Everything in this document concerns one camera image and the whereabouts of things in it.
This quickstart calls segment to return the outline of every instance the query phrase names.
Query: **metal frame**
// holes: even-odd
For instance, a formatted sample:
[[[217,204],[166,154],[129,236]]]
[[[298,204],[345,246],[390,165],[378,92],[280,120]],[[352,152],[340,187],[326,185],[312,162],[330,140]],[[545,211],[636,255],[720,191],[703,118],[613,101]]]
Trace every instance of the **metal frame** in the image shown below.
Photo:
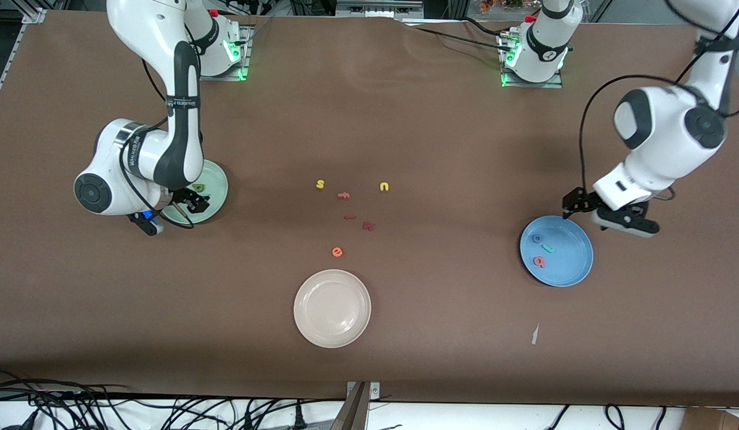
[[[356,386],[358,383],[348,383],[346,386],[346,397],[348,397],[351,394],[351,390],[353,390],[353,387]],[[379,381],[372,381],[369,383],[369,399],[370,400],[380,400],[380,382]]]
[[[422,0],[337,0],[336,17],[385,16],[402,19],[424,19]]]
[[[45,11],[39,12],[40,16],[45,16]],[[11,54],[9,54],[9,60],[6,62],[6,66],[4,66],[4,71],[1,73],[0,78],[0,92],[1,88],[4,86],[4,81],[6,81],[6,76],[9,74],[9,67],[12,63],[14,63],[14,55],[17,54],[17,50],[20,48],[20,42],[22,41],[22,36],[25,35],[25,30],[27,29],[28,24],[22,24],[22,28],[20,28],[20,33],[17,35],[17,41],[14,42],[14,46],[11,47]]]
[[[23,24],[40,24],[45,17],[45,11],[50,9],[67,8],[68,0],[11,0],[22,14]]]
[[[367,427],[367,413],[370,410],[372,395],[371,383],[367,381],[354,383],[349,390],[348,398],[340,407],[340,412],[337,413],[330,430],[365,430]]]
[[[603,0],[601,5],[597,8],[593,16],[590,18],[590,22],[601,22],[603,14],[606,13],[611,3],[613,3],[613,0]]]
[[[261,24],[260,29],[271,21],[271,18]],[[200,81],[246,81],[247,72],[250,68],[250,55],[253,50],[253,38],[255,37],[255,25],[239,25],[239,40],[244,42],[239,49],[241,59],[238,63],[231,66],[228,71],[219,76],[200,76]]]

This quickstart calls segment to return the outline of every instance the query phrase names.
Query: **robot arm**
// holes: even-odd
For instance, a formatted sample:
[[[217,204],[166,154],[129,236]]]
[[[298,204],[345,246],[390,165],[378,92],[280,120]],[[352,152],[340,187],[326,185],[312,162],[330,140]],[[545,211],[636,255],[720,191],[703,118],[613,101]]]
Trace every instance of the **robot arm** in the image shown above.
[[[94,158],[75,180],[78,201],[94,213],[130,215],[157,210],[171,193],[194,182],[203,166],[199,64],[184,31],[187,0],[108,0],[119,38],[165,82],[168,131],[116,119],[99,133]],[[128,175],[146,205],[124,177]]]
[[[739,0],[683,0],[678,8],[695,22],[720,32],[735,19]],[[702,165],[725,141],[722,112],[729,106],[739,19],[728,27],[724,38],[714,39],[713,33],[699,32],[696,53],[706,52],[684,87],[645,87],[621,99],[614,126],[632,152],[593,185],[596,193],[582,196],[577,189],[566,196],[566,217],[593,210],[593,221],[603,228],[643,237],[658,232],[658,224],[645,218],[649,199]]]

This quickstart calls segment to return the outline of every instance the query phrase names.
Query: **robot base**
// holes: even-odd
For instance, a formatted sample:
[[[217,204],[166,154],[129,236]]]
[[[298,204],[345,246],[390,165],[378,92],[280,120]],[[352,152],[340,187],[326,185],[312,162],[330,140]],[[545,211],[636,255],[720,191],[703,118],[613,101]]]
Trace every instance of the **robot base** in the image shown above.
[[[229,21],[223,16],[214,18],[217,21]],[[253,51],[253,33],[255,33],[254,25],[239,25],[237,22],[229,21],[231,24],[223,26],[227,29],[228,38],[221,39],[217,43],[224,46],[223,59],[229,63],[222,65],[218,71],[208,71],[208,74],[217,73],[214,76],[200,76],[200,81],[246,81],[247,70],[250,67],[250,55]],[[202,64],[203,73],[205,73],[205,63]]]
[[[529,82],[524,79],[520,79],[517,74],[511,70],[507,65],[509,60],[512,60],[511,56],[515,54],[516,44],[518,43],[519,28],[511,27],[508,32],[502,32],[496,36],[497,46],[509,47],[513,51],[500,51],[500,69],[501,69],[501,81],[503,87],[521,87],[521,88],[563,88],[563,79],[561,79],[561,72],[555,72],[552,78],[545,82]]]

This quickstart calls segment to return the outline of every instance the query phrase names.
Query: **power cord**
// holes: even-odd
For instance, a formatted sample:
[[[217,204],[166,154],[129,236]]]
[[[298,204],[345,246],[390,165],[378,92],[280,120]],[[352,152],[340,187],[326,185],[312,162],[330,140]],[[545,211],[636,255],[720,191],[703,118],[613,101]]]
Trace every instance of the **power cord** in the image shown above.
[[[657,199],[658,201],[673,201],[675,197],[678,196],[678,194],[675,193],[675,189],[672,188],[672,186],[667,187],[667,191],[669,191],[668,198],[665,198],[665,196],[661,196],[661,194],[659,194],[658,196],[655,196],[654,199]]]
[[[146,66],[146,60],[144,60],[144,59],[142,58],[142,59],[141,59],[141,63],[142,63],[142,65],[144,66],[144,72],[146,73],[146,77],[148,77],[148,78],[149,78],[149,82],[151,82],[151,84],[152,84],[152,88],[154,88],[154,89],[155,89],[155,93],[157,93],[157,95],[158,95],[158,96],[160,96],[160,98],[162,98],[162,101],[164,102],[164,101],[165,101],[165,96],[163,96],[163,95],[162,95],[162,92],[161,92],[161,91],[160,91],[160,89],[159,89],[159,88],[157,87],[157,84],[155,84],[155,80],[154,80],[154,79],[152,79],[152,74],[151,74],[151,73],[149,73],[149,68],[148,68],[148,67]]]
[[[480,22],[476,21],[475,19],[472,19],[472,17],[469,17],[469,16],[462,17],[460,19],[460,21],[470,22],[470,24],[475,25],[476,28],[478,28],[479,30],[481,30],[481,32],[487,33],[487,35],[492,35],[492,36],[498,36],[498,35],[500,35],[500,32],[495,32],[495,30],[489,30],[489,28],[486,28],[486,27],[482,26]]]
[[[613,422],[613,419],[611,419],[609,408],[614,408],[614,410],[618,414],[618,421],[621,423],[620,425],[616,425],[616,423]],[[621,409],[619,409],[617,405],[608,404],[606,405],[606,408],[604,409],[604,411],[606,413],[606,419],[611,423],[613,428],[615,428],[616,430],[624,430],[624,416],[623,414],[621,414]]]
[[[667,2],[667,7],[669,7],[669,5],[671,5],[672,8],[673,8],[673,12],[677,11],[677,8],[675,8],[675,6],[672,5],[672,3],[669,2],[669,0],[665,0],[665,1]],[[733,25],[733,22],[735,22],[735,19],[737,19],[738,16],[739,16],[739,8],[738,8],[737,11],[735,11],[735,14],[734,14],[733,18],[728,22],[728,24],[726,24],[725,27],[722,28],[722,30],[718,33],[718,35],[715,36],[713,42],[716,42],[716,41],[718,41],[719,39],[722,38],[722,35],[724,35],[724,33],[727,32],[727,30],[730,28],[731,25]],[[685,66],[685,69],[683,69],[682,73],[680,73],[680,76],[678,76],[678,78],[675,79],[675,81],[678,81],[678,82],[679,81],[682,81],[683,78],[685,77],[686,73],[688,73],[688,71],[691,70],[691,68],[694,66],[694,64],[698,60],[700,60],[703,57],[703,54],[706,54],[706,52],[707,52],[706,49],[704,49],[697,56],[695,56],[694,59],[692,59],[691,62],[688,63],[687,66]]]
[[[277,402],[279,402],[279,400],[272,400],[271,402],[269,402],[269,405],[266,406],[266,410],[258,416],[258,421],[255,422],[253,430],[258,430],[261,427],[261,423],[263,422],[263,419],[266,418],[266,414],[272,411],[272,408],[274,408],[274,405],[276,405]]]
[[[495,44],[487,44],[486,42],[474,41],[473,39],[461,38],[460,36],[449,35],[448,33],[436,32],[435,30],[428,30],[427,28],[420,28],[420,27],[415,27],[415,28],[417,28],[421,32],[431,33],[432,35],[444,36],[444,38],[456,39],[458,41],[463,41],[469,44],[476,44],[476,45],[481,45],[485,47],[493,47],[494,49],[498,49],[500,51],[510,51],[510,48],[504,47],[504,46],[497,46]]]
[[[295,403],[295,424],[292,425],[292,430],[303,430],[309,427],[306,421],[303,419],[303,408],[301,408],[301,401],[298,400]]]
[[[667,406],[661,406],[661,413],[656,420],[656,427],[654,430],[661,430],[661,422],[664,421],[664,416],[667,416]]]
[[[558,416],[555,417],[555,421],[553,422],[553,424],[550,427],[547,427],[545,430],[555,430],[569,408],[571,408],[571,405],[564,406],[563,409],[561,409],[560,413],[558,413]]]
[[[39,410],[36,409],[31,413],[22,425],[10,425],[9,427],[1,428],[1,430],[33,430],[35,427],[35,420],[38,416]]]
[[[173,406],[153,405],[151,403],[138,400],[137,398],[126,398],[126,400],[122,400],[115,404],[112,402],[110,394],[107,391],[108,385],[84,385],[56,379],[20,378],[20,376],[12,372],[1,369],[0,374],[10,378],[10,380],[0,383],[0,402],[6,400],[22,400],[23,398],[26,398],[29,405],[36,407],[36,410],[33,413],[36,419],[39,414],[47,416],[52,423],[53,430],[107,430],[108,428],[113,428],[104,418],[104,413],[102,411],[104,408],[110,408],[113,411],[113,414],[115,414],[115,416],[118,417],[118,420],[122,423],[122,428],[125,430],[133,430],[118,411],[118,406],[128,402],[135,402],[153,409],[171,409],[171,414],[162,425],[162,430],[170,428],[172,424],[181,419],[185,414],[192,414],[195,418],[192,419],[189,425],[182,427],[184,430],[188,430],[194,423],[204,420],[212,420],[216,422],[219,429],[223,426],[226,430],[234,430],[234,428],[224,419],[210,416],[208,414],[212,409],[217,408],[224,403],[238,399],[234,397],[190,397],[182,404],[179,404],[179,400],[177,398]],[[47,391],[40,388],[41,384],[64,386],[67,387],[67,389],[74,390],[74,392]],[[101,403],[100,400],[102,397],[105,401],[104,404]],[[201,403],[212,400],[217,400],[217,402],[206,408],[205,411],[192,410],[192,408],[199,406]],[[233,410],[236,421],[236,409],[233,408]],[[63,414],[60,414],[60,411],[64,411],[69,417],[64,417]],[[27,427],[29,421],[30,420],[28,418],[22,428],[14,426],[13,430],[31,430],[31,428]]]

